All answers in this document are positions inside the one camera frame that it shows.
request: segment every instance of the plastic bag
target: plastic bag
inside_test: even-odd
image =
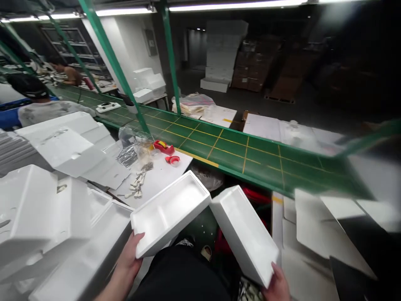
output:
[[[137,160],[141,165],[151,161],[149,149],[155,141],[151,134],[135,131],[129,127],[121,127],[118,131],[118,138],[123,149],[116,159],[124,167],[130,167]]]
[[[190,170],[192,170],[195,176],[209,192],[216,190],[224,182],[224,174],[218,171],[211,170],[203,166],[198,166],[196,164],[192,164],[190,166]]]
[[[173,112],[177,113],[177,104],[175,103],[175,97],[171,99],[173,102]],[[209,96],[199,93],[193,93],[180,98],[181,113],[186,116],[191,115],[202,115],[203,111],[211,105],[216,105],[213,99]]]

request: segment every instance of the ceiling light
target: ceiling light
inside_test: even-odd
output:
[[[204,4],[192,6],[170,7],[171,12],[200,11],[200,10],[232,10],[241,8],[273,8],[284,6],[298,6],[306,0],[275,0],[263,2],[228,3],[228,4]]]
[[[112,15],[138,15],[153,13],[153,11],[146,8],[122,8],[122,9],[112,9],[112,10],[98,10],[96,14],[99,17],[112,16]]]
[[[55,15],[51,15],[51,17],[55,20],[59,20],[59,19],[75,19],[75,18],[79,18],[79,15],[75,15],[75,14],[55,14]],[[39,19],[41,20],[49,20],[48,16],[39,16]]]

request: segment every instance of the wall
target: wall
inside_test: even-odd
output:
[[[144,28],[153,29],[150,15],[101,17],[100,20],[132,92],[136,88],[134,70],[151,67],[154,73],[162,72],[159,56],[149,56],[142,33]],[[89,21],[83,22],[111,76],[123,91]]]

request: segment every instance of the person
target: person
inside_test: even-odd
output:
[[[63,100],[51,100],[46,85],[27,74],[10,74],[8,83],[15,91],[31,99],[32,103],[18,109],[18,119],[23,127],[75,112],[86,112],[92,117],[96,112],[83,105]]]
[[[77,87],[82,85],[83,77],[81,73],[76,71],[73,67],[68,66],[64,60],[51,57],[49,59],[49,63],[57,72],[64,72],[67,75],[68,78],[63,82],[63,84],[69,84]]]
[[[142,259],[135,257],[136,248],[145,233],[132,233],[123,248],[112,277],[94,301],[126,300],[139,272]],[[266,301],[290,301],[288,284],[280,267],[272,263],[274,275],[269,288],[263,288]],[[193,251],[193,243],[183,239],[162,249],[153,258],[148,273],[129,299],[142,300],[230,300],[220,278],[209,262]]]

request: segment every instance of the green conveyor belt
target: green conveyor belt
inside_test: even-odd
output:
[[[91,108],[114,101],[121,108],[103,113],[99,121],[119,128],[141,130],[134,114],[122,100],[77,87],[51,88],[64,100]],[[176,149],[206,162],[243,181],[293,197],[295,188],[311,193],[330,189],[356,197],[369,197],[347,164],[340,158],[329,158],[242,132],[219,127],[174,113],[141,106],[144,119],[154,139],[173,144]]]

